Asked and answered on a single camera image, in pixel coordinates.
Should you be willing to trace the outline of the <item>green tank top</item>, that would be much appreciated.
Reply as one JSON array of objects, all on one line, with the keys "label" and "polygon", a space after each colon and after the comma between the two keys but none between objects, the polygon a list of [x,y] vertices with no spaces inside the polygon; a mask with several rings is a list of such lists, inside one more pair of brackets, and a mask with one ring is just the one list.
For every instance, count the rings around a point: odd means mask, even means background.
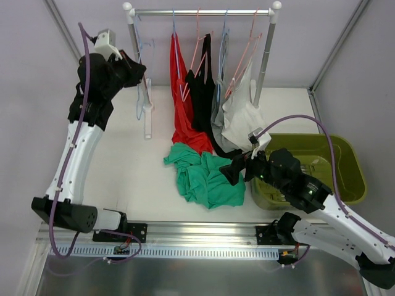
[{"label": "green tank top", "polygon": [[238,207],[244,204],[246,185],[243,176],[232,186],[220,172],[231,163],[230,159],[204,151],[199,154],[190,146],[178,142],[164,157],[165,165],[173,165],[177,171],[178,192],[187,202],[196,203],[213,210],[222,206]]}]

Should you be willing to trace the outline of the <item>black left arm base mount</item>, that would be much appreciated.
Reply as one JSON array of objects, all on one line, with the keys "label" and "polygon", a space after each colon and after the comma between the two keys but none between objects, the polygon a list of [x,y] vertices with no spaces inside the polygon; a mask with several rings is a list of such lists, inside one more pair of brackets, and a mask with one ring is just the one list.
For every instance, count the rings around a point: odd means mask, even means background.
[{"label": "black left arm base mount", "polygon": [[146,242],[148,234],[148,224],[146,223],[127,223],[124,230],[114,230],[116,234],[110,234],[105,231],[94,232],[94,242],[110,242],[110,243],[122,243],[125,242],[128,237],[125,234],[135,236],[142,244]]}]

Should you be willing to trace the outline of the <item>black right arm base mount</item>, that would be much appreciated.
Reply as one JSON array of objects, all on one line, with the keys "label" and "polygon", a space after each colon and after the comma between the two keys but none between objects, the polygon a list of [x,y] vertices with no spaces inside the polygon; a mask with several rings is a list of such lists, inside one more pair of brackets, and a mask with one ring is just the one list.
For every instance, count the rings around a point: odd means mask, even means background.
[{"label": "black right arm base mount", "polygon": [[277,236],[274,224],[255,226],[257,245],[284,245]]}]

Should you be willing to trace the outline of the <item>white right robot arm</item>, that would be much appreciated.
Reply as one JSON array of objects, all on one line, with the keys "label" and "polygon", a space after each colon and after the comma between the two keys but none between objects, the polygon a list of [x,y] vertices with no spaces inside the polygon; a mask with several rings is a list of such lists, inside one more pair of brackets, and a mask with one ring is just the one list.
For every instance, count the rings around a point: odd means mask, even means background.
[{"label": "white right robot arm", "polygon": [[394,287],[394,237],[358,215],[320,180],[305,174],[291,152],[285,148],[269,156],[263,151],[248,152],[220,168],[233,186],[238,184],[241,171],[245,172],[245,181],[259,178],[278,189],[294,208],[335,229],[319,230],[286,212],[275,230],[280,243],[314,246],[349,263],[371,284],[381,289]]}]

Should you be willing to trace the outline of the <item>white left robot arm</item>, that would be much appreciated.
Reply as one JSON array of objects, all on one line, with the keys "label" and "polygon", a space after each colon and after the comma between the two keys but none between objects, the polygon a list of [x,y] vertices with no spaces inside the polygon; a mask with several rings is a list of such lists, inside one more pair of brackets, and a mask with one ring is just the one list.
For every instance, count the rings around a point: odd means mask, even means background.
[{"label": "white left robot arm", "polygon": [[140,84],[146,67],[130,59],[91,53],[90,81],[86,84],[86,59],[77,69],[79,83],[69,107],[64,151],[51,185],[43,197],[32,200],[32,210],[47,224],[76,232],[107,230],[114,241],[127,237],[126,215],[85,205],[84,188],[95,148],[106,130],[114,106],[112,99],[123,88]]}]

